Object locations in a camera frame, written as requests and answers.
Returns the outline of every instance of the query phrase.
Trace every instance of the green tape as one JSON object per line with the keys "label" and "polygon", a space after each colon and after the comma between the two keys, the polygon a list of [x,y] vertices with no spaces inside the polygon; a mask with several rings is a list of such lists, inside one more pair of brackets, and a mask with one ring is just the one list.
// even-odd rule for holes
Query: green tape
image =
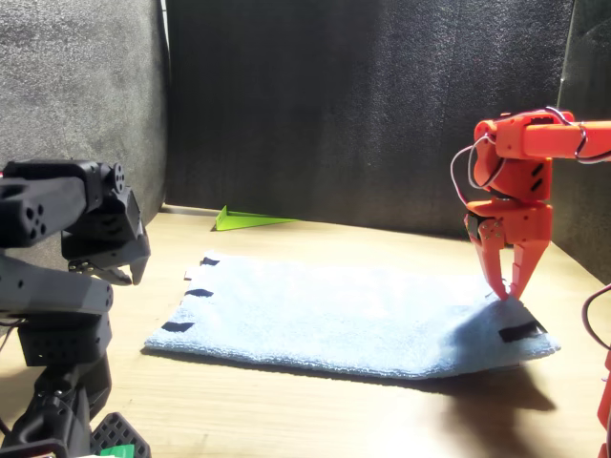
{"label": "green tape", "polygon": [[281,222],[293,222],[298,219],[275,218],[256,213],[230,212],[225,205],[217,216],[217,231],[230,231],[232,229],[243,229],[244,227],[266,226],[267,224],[279,224]]}
{"label": "green tape", "polygon": [[128,444],[127,446],[116,446],[104,448],[99,456],[115,456],[116,458],[134,458],[135,446]]}

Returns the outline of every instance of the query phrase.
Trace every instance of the light blue cloth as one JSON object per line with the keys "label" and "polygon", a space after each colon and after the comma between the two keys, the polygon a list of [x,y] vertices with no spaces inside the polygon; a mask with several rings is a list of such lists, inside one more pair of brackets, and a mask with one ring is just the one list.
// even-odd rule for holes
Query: light blue cloth
{"label": "light blue cloth", "polygon": [[551,355],[547,333],[505,343],[498,331],[534,320],[483,280],[380,267],[338,267],[208,254],[172,323],[146,347],[379,377],[424,379]]}

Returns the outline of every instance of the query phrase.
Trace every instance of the wooden table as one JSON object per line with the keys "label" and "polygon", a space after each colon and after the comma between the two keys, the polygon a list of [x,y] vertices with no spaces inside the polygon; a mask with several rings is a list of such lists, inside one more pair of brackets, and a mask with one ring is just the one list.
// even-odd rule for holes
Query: wooden table
{"label": "wooden table", "polygon": [[[153,256],[142,284],[116,288],[109,348],[114,387],[99,417],[123,413],[155,457],[597,456],[605,436],[596,418],[605,352],[583,330],[580,306],[600,283],[556,246],[522,299],[560,339],[558,354],[525,369],[419,383],[307,376],[140,350],[178,306],[187,286],[185,269],[208,249],[475,274],[472,246],[313,222],[213,232],[214,212],[165,212],[148,227]],[[508,268],[512,253],[506,251]],[[592,312],[607,338],[609,305],[611,299],[601,298]],[[0,355],[0,365],[0,415],[12,424],[40,369],[24,367],[16,338]]]}

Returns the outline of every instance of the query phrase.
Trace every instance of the black tape strip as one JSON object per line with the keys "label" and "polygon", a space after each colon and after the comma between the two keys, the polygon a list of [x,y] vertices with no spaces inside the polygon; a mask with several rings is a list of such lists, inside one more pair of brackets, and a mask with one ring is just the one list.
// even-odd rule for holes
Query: black tape strip
{"label": "black tape strip", "polygon": [[208,291],[207,289],[191,289],[184,293],[185,296],[196,296],[198,298],[209,298],[214,293],[212,291]]}
{"label": "black tape strip", "polygon": [[219,260],[211,260],[210,258],[204,258],[200,261],[200,265],[217,265]]}
{"label": "black tape strip", "polygon": [[165,329],[170,332],[184,332],[189,329],[195,323],[173,323],[167,322],[164,324],[161,329]]}
{"label": "black tape strip", "polygon": [[539,334],[545,334],[547,331],[538,321],[528,322],[520,326],[506,327],[498,331],[498,335],[504,343],[521,341],[536,337]]}

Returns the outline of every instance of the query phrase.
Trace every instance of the green triangle object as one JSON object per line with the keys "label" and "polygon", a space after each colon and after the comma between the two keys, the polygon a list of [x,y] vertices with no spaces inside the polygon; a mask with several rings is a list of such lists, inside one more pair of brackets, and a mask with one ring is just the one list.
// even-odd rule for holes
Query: green triangle object
{"label": "green triangle object", "polygon": [[292,221],[298,221],[298,219],[274,218],[267,215],[257,215],[256,213],[230,212],[225,205],[217,216],[217,231],[230,231],[231,229]]}
{"label": "green triangle object", "polygon": [[99,456],[115,456],[116,458],[134,458],[135,446],[129,444],[127,446],[116,446],[104,448]]}

